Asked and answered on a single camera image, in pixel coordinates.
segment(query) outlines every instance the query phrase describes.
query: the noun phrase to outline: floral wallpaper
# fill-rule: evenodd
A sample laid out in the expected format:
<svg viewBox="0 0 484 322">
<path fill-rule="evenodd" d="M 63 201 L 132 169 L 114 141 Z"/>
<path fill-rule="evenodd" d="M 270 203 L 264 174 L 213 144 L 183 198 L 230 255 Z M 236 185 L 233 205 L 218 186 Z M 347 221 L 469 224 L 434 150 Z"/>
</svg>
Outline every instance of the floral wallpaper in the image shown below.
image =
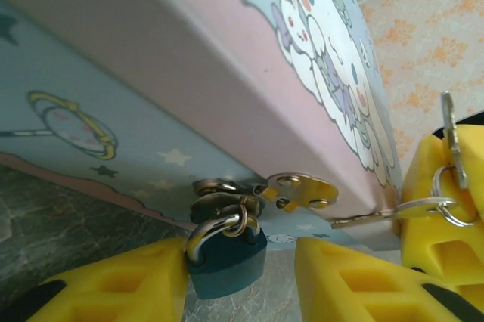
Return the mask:
<svg viewBox="0 0 484 322">
<path fill-rule="evenodd" d="M 421 137 L 442 126 L 441 91 L 458 118 L 484 108 L 484 0 L 359 1 L 406 172 Z"/>
</svg>

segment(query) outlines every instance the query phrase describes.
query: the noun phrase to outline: gray marble surface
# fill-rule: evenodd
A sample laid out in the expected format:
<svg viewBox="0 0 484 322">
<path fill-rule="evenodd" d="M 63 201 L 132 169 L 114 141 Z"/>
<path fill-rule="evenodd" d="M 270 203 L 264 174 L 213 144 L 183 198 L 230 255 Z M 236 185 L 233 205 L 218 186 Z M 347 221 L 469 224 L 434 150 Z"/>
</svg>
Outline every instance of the gray marble surface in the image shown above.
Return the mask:
<svg viewBox="0 0 484 322">
<path fill-rule="evenodd" d="M 51 275 L 184 236 L 181 228 L 0 167 L 0 309 Z M 192 286 L 184 321 L 300 320 L 293 251 L 269 252 L 265 273 L 233 296 L 201 301 Z"/>
</svg>

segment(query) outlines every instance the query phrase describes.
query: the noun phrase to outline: padlock shackle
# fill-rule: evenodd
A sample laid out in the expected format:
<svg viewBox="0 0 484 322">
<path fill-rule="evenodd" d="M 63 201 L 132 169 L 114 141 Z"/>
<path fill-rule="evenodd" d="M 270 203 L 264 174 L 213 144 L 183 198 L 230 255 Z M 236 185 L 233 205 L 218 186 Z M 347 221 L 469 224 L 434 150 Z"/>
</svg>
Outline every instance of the padlock shackle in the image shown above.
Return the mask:
<svg viewBox="0 0 484 322">
<path fill-rule="evenodd" d="M 210 237 L 237 226 L 241 222 L 241 219 L 239 213 L 230 211 L 217 215 L 215 218 L 211 218 L 198 225 L 188 237 L 186 246 L 188 258 L 193 265 L 199 266 L 205 262 L 205 258 L 201 252 L 203 243 Z M 251 244 L 257 243 L 260 226 L 257 219 L 251 214 L 248 215 L 247 227 L 250 229 L 247 242 Z"/>
</svg>

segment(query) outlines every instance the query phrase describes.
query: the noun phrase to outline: blue padlock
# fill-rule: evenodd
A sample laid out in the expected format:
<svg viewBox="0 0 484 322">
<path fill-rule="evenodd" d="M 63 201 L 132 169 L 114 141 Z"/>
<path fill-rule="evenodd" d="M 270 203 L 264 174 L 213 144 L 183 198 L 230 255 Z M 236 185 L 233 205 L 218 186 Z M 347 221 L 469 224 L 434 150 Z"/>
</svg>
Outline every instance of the blue padlock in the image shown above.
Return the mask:
<svg viewBox="0 0 484 322">
<path fill-rule="evenodd" d="M 188 238 L 185 259 L 198 298 L 229 296 L 262 276 L 267 240 L 257 219 L 244 211 L 223 212 Z"/>
</svg>

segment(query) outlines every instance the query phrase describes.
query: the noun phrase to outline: dark star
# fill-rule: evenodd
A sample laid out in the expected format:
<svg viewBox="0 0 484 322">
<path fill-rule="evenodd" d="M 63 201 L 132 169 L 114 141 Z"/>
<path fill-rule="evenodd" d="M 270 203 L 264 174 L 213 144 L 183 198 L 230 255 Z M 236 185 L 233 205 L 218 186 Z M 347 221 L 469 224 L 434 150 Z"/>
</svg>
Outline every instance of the dark star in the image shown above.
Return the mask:
<svg viewBox="0 0 484 322">
<path fill-rule="evenodd" d="M 322 239 L 323 237 L 330 237 L 328 234 L 313 234 L 312 237 L 317 237 L 318 239 Z"/>
<path fill-rule="evenodd" d="M 109 176 L 111 178 L 114 178 L 114 175 L 116 173 L 119 173 L 118 171 L 113 171 L 112 169 L 108 169 L 106 166 L 101 166 L 101 167 L 90 167 L 91 170 L 97 171 L 98 175 L 101 176 Z"/>
<path fill-rule="evenodd" d="M 18 42 L 11 34 L 11 28 L 17 24 L 17 20 L 6 14 L 0 14 L 0 39 L 18 45 Z"/>
</svg>

